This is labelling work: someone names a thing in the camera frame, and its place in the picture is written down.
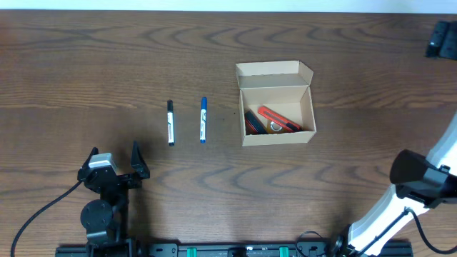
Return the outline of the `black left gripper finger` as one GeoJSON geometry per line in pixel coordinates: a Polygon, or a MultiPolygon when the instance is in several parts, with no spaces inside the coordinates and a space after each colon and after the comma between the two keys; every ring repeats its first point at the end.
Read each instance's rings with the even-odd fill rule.
{"type": "Polygon", "coordinates": [[[150,170],[147,166],[136,141],[133,142],[130,165],[141,179],[150,178],[150,170]]]}
{"type": "Polygon", "coordinates": [[[92,158],[93,155],[97,155],[99,153],[99,150],[97,147],[93,147],[88,158],[85,160],[85,162],[83,163],[83,165],[81,166],[81,169],[82,170],[86,170],[86,169],[89,169],[89,163],[90,163],[90,160],[92,158]]]}

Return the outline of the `black whiteboard marker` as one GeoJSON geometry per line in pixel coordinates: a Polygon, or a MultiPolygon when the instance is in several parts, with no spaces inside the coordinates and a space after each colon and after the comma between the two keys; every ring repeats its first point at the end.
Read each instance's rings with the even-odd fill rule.
{"type": "Polygon", "coordinates": [[[168,129],[168,144],[169,146],[174,146],[175,136],[174,136],[174,108],[173,101],[167,101],[167,129],[168,129]]]}

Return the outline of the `red utility knife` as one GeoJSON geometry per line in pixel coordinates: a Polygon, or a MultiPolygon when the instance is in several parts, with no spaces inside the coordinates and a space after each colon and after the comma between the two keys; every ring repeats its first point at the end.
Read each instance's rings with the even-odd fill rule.
{"type": "Polygon", "coordinates": [[[258,114],[266,118],[267,120],[275,123],[280,126],[286,132],[299,132],[302,131],[302,128],[297,123],[292,120],[282,116],[281,114],[276,113],[266,106],[261,106],[258,108],[258,114]]]}

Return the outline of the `clear tape roll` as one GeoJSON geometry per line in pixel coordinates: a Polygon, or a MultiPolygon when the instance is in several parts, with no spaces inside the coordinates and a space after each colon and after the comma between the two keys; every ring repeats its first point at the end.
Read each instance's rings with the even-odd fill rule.
{"type": "Polygon", "coordinates": [[[268,134],[281,134],[287,132],[287,130],[284,127],[274,123],[272,120],[268,120],[266,131],[268,134]]]}

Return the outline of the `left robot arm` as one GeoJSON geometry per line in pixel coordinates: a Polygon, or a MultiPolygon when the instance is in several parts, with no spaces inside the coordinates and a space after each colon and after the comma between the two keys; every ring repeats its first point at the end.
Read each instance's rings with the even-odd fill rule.
{"type": "Polygon", "coordinates": [[[87,189],[100,195],[83,207],[81,225],[86,229],[86,255],[89,257],[143,256],[144,249],[136,238],[128,236],[129,190],[141,188],[150,178],[150,170],[134,142],[131,173],[118,175],[110,153],[93,148],[79,169],[77,179],[87,189]]]}

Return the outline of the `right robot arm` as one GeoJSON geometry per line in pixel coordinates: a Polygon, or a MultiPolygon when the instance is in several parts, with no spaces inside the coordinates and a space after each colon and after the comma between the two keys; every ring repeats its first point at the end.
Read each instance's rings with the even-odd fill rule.
{"type": "Polygon", "coordinates": [[[393,161],[390,186],[360,220],[338,235],[327,256],[412,256],[409,243],[393,237],[410,221],[416,224],[425,245],[434,253],[451,255],[455,248],[441,250],[426,238],[419,215],[440,204],[456,203],[456,120],[427,156],[401,151],[393,161]]]}

